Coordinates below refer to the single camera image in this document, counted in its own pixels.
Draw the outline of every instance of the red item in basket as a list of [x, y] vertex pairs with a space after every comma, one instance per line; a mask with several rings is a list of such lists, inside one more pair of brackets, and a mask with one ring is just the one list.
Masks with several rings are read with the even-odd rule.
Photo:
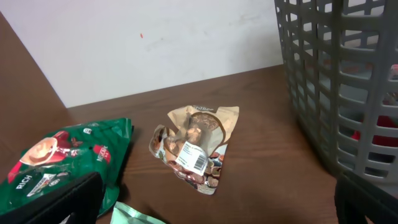
[[[377, 125], [385, 128], [398, 128], [398, 126], [394, 124], [394, 122], [388, 116], [379, 116], [379, 119], [377, 120]], [[360, 140], [361, 133], [359, 131], [355, 131], [354, 135], [352, 135], [351, 138], [355, 140]], [[380, 146], [398, 147], [398, 138], [374, 136], [372, 143]]]

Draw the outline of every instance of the barcode sticker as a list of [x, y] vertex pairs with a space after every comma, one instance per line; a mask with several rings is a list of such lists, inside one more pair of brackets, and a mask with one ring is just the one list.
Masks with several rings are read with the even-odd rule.
[[203, 175], [208, 162], [206, 152], [189, 142], [185, 142], [175, 161], [185, 169], [199, 175]]

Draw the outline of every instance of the white wall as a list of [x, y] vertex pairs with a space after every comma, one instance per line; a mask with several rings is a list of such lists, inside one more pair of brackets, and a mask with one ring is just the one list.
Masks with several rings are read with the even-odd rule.
[[0, 11], [66, 107], [282, 63], [273, 0], [0, 0]]

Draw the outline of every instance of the food wrapper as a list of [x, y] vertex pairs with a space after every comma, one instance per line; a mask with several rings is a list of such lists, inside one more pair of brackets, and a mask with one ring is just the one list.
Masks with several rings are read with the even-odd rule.
[[116, 202], [116, 180], [130, 143], [131, 120], [96, 121], [49, 133], [22, 153], [0, 185], [0, 215], [97, 171], [105, 195], [99, 214]]
[[239, 116], [239, 107], [185, 106], [168, 113], [177, 127], [159, 125], [149, 150], [199, 192], [214, 194], [220, 179], [231, 133]]

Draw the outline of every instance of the barcode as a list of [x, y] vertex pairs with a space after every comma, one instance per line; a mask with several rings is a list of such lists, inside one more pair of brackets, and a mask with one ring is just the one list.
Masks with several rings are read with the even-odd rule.
[[199, 155], [197, 162], [195, 163], [195, 166], [193, 168], [201, 171], [203, 169], [203, 165], [206, 161], [206, 157], [203, 155]]

